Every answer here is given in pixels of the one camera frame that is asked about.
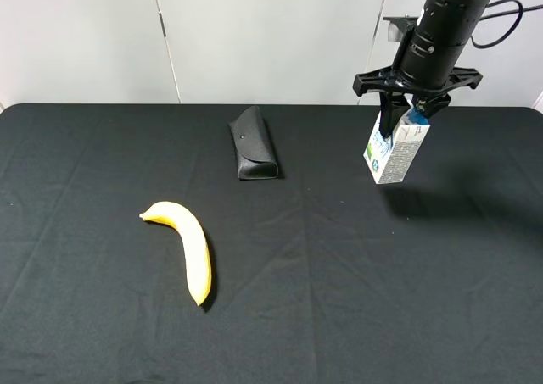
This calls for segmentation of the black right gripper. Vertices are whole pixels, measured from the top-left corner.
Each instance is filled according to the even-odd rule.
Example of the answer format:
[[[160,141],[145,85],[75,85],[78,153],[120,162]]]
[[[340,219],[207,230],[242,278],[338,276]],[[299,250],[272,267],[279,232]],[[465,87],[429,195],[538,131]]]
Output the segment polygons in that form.
[[[380,92],[379,131],[383,138],[392,135],[400,118],[408,111],[403,94],[415,95],[414,107],[423,117],[432,117],[449,106],[448,92],[461,87],[476,89],[483,75],[473,68],[453,67],[446,75],[440,68],[412,72],[391,66],[364,74],[357,74],[353,90],[358,97],[369,92]]]

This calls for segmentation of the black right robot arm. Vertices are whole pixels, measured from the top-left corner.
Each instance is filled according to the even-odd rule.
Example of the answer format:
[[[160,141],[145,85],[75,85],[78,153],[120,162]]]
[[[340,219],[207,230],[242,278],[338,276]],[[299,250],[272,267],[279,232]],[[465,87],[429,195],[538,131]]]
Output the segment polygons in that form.
[[[418,19],[389,21],[402,38],[393,63],[355,76],[359,97],[377,92],[380,99],[379,131],[387,138],[411,107],[430,118],[450,102],[450,92],[477,88],[483,76],[456,62],[490,0],[426,0]]]

